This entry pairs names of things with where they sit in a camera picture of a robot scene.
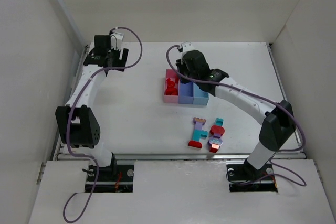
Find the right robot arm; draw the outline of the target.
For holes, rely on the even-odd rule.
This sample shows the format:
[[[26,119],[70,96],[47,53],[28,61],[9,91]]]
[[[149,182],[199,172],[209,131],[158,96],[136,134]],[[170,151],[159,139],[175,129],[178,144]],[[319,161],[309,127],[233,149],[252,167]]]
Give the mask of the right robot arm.
[[[291,104],[286,100],[280,103],[263,100],[228,73],[211,69],[203,53],[190,44],[179,46],[178,51],[182,55],[176,66],[182,82],[193,81],[202,91],[235,105],[260,124],[259,142],[245,159],[243,168],[250,179],[258,178],[260,170],[297,129]]]

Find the teal red purple lego stack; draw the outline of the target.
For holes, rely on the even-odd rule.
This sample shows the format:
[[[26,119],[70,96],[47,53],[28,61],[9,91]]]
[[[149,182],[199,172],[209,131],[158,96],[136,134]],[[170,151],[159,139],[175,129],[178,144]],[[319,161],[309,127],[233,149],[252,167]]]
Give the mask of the teal red purple lego stack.
[[[217,153],[223,144],[222,136],[225,133],[223,128],[223,119],[217,118],[209,132],[208,147],[212,153]]]

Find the red legos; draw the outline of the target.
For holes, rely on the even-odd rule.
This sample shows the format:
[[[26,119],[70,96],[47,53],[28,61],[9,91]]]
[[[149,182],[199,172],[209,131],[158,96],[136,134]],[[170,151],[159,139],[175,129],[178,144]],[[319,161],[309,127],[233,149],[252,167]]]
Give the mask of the red legos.
[[[178,96],[178,90],[178,78],[166,78],[164,94]]]

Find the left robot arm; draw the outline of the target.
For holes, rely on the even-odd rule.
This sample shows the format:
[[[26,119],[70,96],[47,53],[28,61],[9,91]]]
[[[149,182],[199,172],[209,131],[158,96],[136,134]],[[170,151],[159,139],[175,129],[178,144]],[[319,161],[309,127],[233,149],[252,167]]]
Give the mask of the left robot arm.
[[[93,51],[82,66],[81,76],[66,105],[56,109],[55,116],[63,144],[70,147],[75,157],[92,156],[104,172],[116,174],[114,155],[100,141],[100,126],[92,111],[99,87],[110,67],[124,67],[128,49],[122,49],[124,34],[96,35]]]

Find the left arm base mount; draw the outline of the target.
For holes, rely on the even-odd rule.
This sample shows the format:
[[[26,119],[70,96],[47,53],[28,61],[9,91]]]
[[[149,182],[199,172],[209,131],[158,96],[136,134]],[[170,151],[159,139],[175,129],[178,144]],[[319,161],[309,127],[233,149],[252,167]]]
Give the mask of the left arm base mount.
[[[117,164],[100,168],[94,193],[132,193],[134,164]]]

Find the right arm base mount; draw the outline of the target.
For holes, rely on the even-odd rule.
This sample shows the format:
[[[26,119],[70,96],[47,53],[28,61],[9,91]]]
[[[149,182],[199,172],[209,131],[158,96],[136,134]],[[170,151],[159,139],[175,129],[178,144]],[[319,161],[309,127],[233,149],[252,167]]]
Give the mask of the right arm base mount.
[[[265,164],[259,170],[244,164],[228,164],[226,169],[231,193],[278,192],[271,164]]]

